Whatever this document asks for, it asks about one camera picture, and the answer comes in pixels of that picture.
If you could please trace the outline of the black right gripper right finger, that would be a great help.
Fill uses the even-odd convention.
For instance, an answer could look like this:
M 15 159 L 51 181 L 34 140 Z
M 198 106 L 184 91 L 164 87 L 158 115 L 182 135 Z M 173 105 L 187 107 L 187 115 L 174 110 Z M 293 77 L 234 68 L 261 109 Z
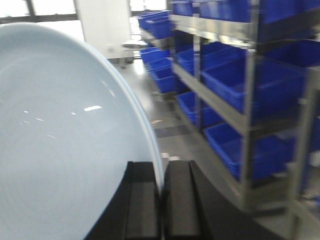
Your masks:
M 166 240 L 280 240 L 237 209 L 194 161 L 174 160 L 164 178 Z

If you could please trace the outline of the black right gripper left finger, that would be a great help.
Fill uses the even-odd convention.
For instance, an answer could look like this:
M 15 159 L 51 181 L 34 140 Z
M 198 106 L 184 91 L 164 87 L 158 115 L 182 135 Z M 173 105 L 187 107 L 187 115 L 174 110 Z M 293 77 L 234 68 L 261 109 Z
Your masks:
M 151 162 L 129 161 L 87 240 L 159 240 L 159 195 Z

